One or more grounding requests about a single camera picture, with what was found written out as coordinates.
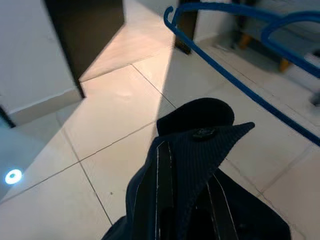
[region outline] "white floor tile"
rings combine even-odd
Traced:
[[[266,187],[310,144],[230,83],[209,96],[231,106],[236,124],[255,123],[255,128],[239,140],[227,158],[259,190]]]
[[[264,192],[274,207],[296,225],[308,240],[319,239],[320,149],[308,154]]]
[[[273,75],[272,81],[263,88],[279,98],[283,103],[308,119],[315,126],[320,126],[320,109],[309,102],[313,93],[286,76]]]
[[[151,57],[161,50],[171,48],[173,42],[174,35],[163,20],[125,24],[81,76],[80,81]]]
[[[70,106],[58,113],[80,159],[174,109],[132,66],[87,81],[83,87],[87,98],[76,109]]]
[[[98,240],[109,227],[79,164],[0,205],[2,240]]]
[[[205,96],[226,82],[195,53],[167,50],[133,64],[176,107]]]
[[[271,204],[270,202],[268,202],[268,200],[263,196],[260,195],[258,197],[258,199],[260,199],[264,204],[266,204],[269,208],[271,208],[273,211],[275,211],[279,216],[282,217],[283,220],[286,221],[286,219],[284,219],[284,217],[282,216],[282,214],[276,210]],[[306,238],[300,233],[298,232],[292,225],[290,225],[289,223],[289,227],[290,227],[290,231],[291,231],[291,239],[292,240],[305,240]]]
[[[155,127],[149,125],[82,161],[112,223],[126,214],[127,185],[145,163]]]
[[[245,179],[240,172],[235,169],[227,159],[225,159],[219,168],[228,175],[233,181],[235,181],[237,184],[239,184],[241,187],[246,189],[249,193],[251,193],[254,196],[259,195],[260,193],[256,189],[254,185],[252,185],[247,179]]]
[[[12,197],[77,162],[54,113],[16,128],[0,128],[0,176],[12,169],[21,181],[0,181],[0,201]]]

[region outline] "door frame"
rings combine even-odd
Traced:
[[[0,117],[4,120],[4,122],[10,127],[14,128],[16,124],[11,120],[9,115],[6,113],[6,111],[3,109],[3,107],[0,105]]]

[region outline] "white wall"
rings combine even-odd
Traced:
[[[203,2],[230,3],[231,0],[207,0]],[[232,30],[234,17],[221,11],[205,11],[198,13],[194,40],[196,42],[217,36]]]
[[[74,89],[42,0],[2,0],[0,93],[7,112]]]

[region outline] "dark doorway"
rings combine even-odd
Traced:
[[[124,24],[122,0],[44,0],[78,87],[79,78]]]
[[[179,6],[187,3],[199,3],[200,0],[179,0]],[[194,39],[196,24],[198,18],[198,11],[183,12],[178,22],[178,28],[191,40]],[[191,53],[191,48],[188,47],[179,38],[175,39],[175,46],[185,54]]]

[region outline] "clothing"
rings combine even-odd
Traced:
[[[206,184],[215,175],[224,189],[240,240],[290,240],[289,227],[281,217],[218,169],[234,144],[255,126],[252,122],[232,125],[233,122],[232,109],[214,98],[189,102],[159,119],[159,136],[152,142],[145,164],[128,184],[126,216],[119,219],[102,240],[133,239],[134,226],[139,225],[145,225],[147,230],[151,229],[146,236],[153,236],[152,230],[159,224],[154,221],[157,211],[153,210],[159,204],[159,188],[162,193],[164,191],[155,180],[162,170],[153,170],[156,164],[159,166],[159,162],[164,161],[159,148],[167,148],[169,158],[174,163],[174,239],[186,239],[192,223],[193,207]],[[145,185],[143,180],[148,174],[152,177]],[[143,209],[144,212],[136,212],[138,209]],[[146,220],[134,222],[139,217]]]

